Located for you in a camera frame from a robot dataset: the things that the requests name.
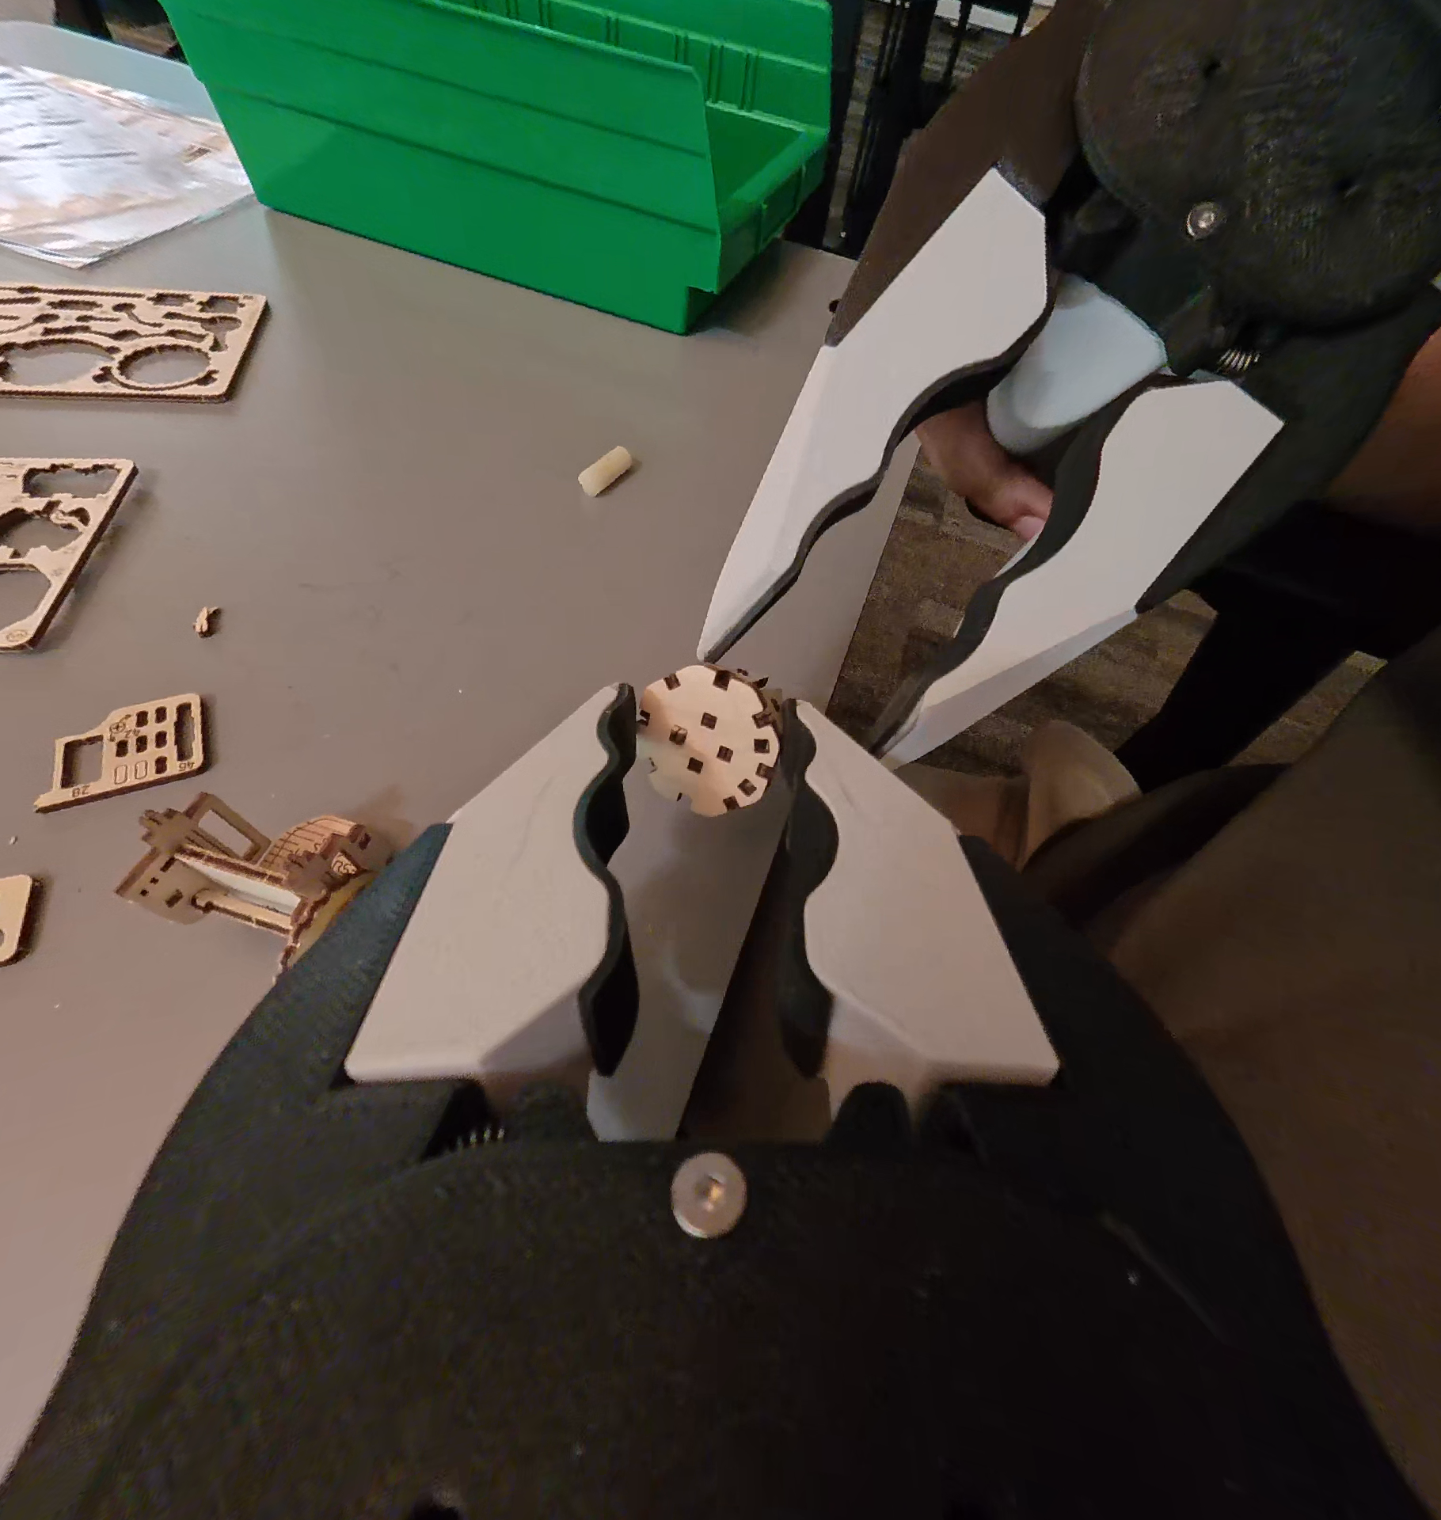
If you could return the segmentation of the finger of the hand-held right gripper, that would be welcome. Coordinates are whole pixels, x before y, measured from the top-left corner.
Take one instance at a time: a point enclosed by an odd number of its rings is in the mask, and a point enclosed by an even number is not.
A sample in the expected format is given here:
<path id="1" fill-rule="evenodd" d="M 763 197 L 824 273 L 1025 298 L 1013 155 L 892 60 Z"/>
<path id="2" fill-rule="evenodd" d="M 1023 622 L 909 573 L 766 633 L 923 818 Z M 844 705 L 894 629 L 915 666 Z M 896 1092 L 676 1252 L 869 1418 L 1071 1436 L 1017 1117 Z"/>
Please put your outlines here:
<path id="1" fill-rule="evenodd" d="M 817 355 L 714 585 L 701 660 L 726 656 L 797 583 L 822 533 L 874 496 L 923 408 L 1010 367 L 1050 305 L 1044 213 L 990 168 Z"/>
<path id="2" fill-rule="evenodd" d="M 909 764 L 1125 627 L 1282 429 L 1222 379 L 1148 382 L 1108 406 L 1067 450 L 1046 529 L 979 589 L 869 749 Z"/>

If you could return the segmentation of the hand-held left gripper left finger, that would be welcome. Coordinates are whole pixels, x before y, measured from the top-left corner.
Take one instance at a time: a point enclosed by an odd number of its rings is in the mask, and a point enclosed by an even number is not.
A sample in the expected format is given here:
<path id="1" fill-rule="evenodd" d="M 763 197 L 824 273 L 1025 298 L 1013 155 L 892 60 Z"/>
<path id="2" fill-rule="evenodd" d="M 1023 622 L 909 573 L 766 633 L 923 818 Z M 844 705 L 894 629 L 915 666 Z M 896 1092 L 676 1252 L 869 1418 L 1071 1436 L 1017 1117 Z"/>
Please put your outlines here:
<path id="1" fill-rule="evenodd" d="M 560 1088 L 583 1127 L 618 1073 L 641 992 L 622 886 L 630 683 L 597 691 L 446 822 L 408 926 L 346 1060 L 358 1087 L 467 1081 L 508 1121 Z"/>

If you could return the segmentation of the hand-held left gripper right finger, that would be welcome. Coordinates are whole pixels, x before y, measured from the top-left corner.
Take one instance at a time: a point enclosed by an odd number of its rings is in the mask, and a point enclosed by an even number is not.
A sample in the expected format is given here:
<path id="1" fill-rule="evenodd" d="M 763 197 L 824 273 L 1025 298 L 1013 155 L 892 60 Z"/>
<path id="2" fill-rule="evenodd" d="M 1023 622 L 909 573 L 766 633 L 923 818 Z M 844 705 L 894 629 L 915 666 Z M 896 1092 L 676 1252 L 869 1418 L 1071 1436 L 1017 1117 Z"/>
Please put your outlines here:
<path id="1" fill-rule="evenodd" d="M 1048 1088 L 1058 1054 L 957 828 L 793 701 L 778 1023 L 836 1119 L 865 1087 L 911 1115 L 950 1087 Z"/>

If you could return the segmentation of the round slotted wooden drum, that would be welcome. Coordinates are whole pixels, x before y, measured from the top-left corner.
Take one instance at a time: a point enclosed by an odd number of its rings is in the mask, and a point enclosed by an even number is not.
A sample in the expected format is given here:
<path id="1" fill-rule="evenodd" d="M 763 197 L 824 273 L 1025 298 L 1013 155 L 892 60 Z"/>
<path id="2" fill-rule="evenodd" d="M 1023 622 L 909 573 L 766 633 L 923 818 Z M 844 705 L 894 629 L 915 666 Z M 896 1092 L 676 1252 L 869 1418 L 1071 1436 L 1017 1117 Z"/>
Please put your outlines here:
<path id="1" fill-rule="evenodd" d="M 693 664 L 645 687 L 637 770 L 668 801 L 720 818 L 755 807 L 780 764 L 784 703 L 747 672 Z"/>

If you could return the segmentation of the person's right forearm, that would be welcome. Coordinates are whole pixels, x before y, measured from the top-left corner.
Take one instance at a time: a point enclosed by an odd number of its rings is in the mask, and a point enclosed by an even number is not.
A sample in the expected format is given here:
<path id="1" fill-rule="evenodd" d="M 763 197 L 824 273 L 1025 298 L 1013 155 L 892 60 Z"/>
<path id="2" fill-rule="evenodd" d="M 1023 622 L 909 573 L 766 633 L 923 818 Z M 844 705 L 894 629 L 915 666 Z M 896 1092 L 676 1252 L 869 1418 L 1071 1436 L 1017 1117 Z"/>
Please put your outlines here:
<path id="1" fill-rule="evenodd" d="M 1368 521 L 1441 535 L 1441 328 L 1324 498 Z"/>

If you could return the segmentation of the grey desk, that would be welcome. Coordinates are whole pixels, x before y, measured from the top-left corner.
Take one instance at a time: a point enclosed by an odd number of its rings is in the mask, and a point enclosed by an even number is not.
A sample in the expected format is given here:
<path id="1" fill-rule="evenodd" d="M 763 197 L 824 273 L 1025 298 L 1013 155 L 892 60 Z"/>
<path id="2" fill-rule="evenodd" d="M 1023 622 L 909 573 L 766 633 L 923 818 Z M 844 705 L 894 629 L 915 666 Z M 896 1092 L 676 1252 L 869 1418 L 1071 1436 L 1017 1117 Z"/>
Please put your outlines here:
<path id="1" fill-rule="evenodd" d="M 0 967 L 0 1480 L 278 961 L 116 896 L 141 813 L 213 791 L 404 847 L 601 687 L 689 664 L 849 271 L 776 244 L 674 336 L 246 203 L 86 276 L 269 315 L 222 404 L 0 398 L 0 458 L 140 465 L 45 643 L 0 654 L 0 878 L 37 882 Z M 614 446 L 635 467 L 585 498 Z M 199 776 L 33 811 L 60 737 L 174 695 L 209 707 Z"/>

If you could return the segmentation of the person's right hand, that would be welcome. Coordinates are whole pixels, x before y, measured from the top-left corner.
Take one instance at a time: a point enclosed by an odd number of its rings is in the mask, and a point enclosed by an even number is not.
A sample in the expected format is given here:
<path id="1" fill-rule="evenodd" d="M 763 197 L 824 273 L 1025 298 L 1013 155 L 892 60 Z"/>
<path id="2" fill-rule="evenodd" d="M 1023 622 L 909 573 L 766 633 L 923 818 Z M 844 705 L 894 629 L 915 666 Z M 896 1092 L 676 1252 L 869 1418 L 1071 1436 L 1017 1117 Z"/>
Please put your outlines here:
<path id="1" fill-rule="evenodd" d="M 940 483 L 971 512 L 1033 543 L 1052 514 L 1052 487 L 1000 446 L 988 427 L 986 402 L 927 417 L 917 429 L 921 452 Z"/>

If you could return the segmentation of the wooden cabin subassembly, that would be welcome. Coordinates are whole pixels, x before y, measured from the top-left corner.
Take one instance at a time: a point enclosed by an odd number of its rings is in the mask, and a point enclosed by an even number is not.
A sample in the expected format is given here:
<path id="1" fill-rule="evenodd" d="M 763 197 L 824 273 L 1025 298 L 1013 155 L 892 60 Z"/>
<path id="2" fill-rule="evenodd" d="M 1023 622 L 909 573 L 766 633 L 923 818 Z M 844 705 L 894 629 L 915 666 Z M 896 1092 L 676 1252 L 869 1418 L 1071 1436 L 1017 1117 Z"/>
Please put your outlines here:
<path id="1" fill-rule="evenodd" d="M 288 973 L 392 859 L 361 822 L 321 815 L 269 838 L 215 793 L 141 815 L 147 853 L 118 884 L 122 901 L 167 923 L 221 917 L 282 942 Z"/>

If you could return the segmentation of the person's tan pants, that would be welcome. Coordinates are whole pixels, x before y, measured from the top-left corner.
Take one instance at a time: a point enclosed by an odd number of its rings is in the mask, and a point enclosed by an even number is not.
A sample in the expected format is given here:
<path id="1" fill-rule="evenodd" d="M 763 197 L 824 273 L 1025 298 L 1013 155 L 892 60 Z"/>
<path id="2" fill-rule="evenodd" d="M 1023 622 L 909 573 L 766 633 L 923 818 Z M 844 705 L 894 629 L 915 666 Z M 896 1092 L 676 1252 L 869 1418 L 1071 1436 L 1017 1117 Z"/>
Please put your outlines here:
<path id="1" fill-rule="evenodd" d="M 1015 776 L 905 764 L 898 778 L 959 836 L 984 842 L 1015 869 L 1067 828 L 1143 797 L 1129 768 L 1067 720 L 1048 720 L 1029 735 Z"/>

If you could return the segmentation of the person's brown sweater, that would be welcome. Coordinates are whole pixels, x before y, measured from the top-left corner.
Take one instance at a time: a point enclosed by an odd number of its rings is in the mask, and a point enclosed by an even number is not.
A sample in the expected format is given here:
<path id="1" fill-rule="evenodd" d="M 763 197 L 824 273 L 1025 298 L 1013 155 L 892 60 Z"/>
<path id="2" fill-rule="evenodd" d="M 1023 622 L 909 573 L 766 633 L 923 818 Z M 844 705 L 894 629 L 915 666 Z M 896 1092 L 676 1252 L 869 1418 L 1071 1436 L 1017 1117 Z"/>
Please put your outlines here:
<path id="1" fill-rule="evenodd" d="M 1119 803 L 1021 872 L 1212 1087 L 1441 1517 L 1441 627 L 1295 764 Z"/>

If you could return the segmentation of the small wooden card grid holes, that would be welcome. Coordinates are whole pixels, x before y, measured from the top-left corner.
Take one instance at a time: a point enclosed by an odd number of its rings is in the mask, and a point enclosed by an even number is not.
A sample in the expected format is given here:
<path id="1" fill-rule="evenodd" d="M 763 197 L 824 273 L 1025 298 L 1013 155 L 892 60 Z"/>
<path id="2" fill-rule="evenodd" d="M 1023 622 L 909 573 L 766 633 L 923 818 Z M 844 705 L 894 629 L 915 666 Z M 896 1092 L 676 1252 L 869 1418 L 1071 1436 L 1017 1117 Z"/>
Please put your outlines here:
<path id="1" fill-rule="evenodd" d="M 60 813 L 199 776 L 211 762 L 207 718 L 203 695 L 114 708 L 97 728 L 57 741 L 51 786 L 33 811 Z"/>

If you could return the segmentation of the green storage bin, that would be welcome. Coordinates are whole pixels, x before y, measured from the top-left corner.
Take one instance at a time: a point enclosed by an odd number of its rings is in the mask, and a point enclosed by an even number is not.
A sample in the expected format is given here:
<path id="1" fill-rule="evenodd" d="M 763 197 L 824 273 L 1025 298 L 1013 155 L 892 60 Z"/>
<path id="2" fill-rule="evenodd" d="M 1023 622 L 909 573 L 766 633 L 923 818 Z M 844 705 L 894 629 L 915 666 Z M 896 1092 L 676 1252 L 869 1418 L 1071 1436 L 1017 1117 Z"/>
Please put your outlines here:
<path id="1" fill-rule="evenodd" d="M 817 2 L 168 2 L 257 199 L 691 332 L 822 182 Z"/>

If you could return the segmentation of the wooden sheet round cut-outs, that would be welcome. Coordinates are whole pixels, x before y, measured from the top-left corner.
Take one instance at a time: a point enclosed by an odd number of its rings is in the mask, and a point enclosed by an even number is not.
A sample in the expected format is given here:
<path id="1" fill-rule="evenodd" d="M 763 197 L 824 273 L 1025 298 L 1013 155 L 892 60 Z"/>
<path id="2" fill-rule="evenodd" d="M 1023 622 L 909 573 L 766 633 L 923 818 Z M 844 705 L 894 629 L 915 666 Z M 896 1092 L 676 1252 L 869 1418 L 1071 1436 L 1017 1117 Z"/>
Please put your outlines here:
<path id="1" fill-rule="evenodd" d="M 263 296 L 0 282 L 0 398 L 219 404 L 267 313 Z"/>

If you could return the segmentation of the clear plastic bag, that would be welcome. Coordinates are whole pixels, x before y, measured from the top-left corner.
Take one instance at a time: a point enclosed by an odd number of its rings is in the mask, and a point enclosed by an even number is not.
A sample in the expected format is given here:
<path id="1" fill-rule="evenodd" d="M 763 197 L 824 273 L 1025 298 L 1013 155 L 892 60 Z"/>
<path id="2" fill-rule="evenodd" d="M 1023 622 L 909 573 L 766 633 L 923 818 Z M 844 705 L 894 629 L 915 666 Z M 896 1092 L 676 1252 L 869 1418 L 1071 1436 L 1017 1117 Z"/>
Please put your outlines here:
<path id="1" fill-rule="evenodd" d="M 0 58 L 0 247 L 87 269 L 255 197 L 217 120 Z"/>

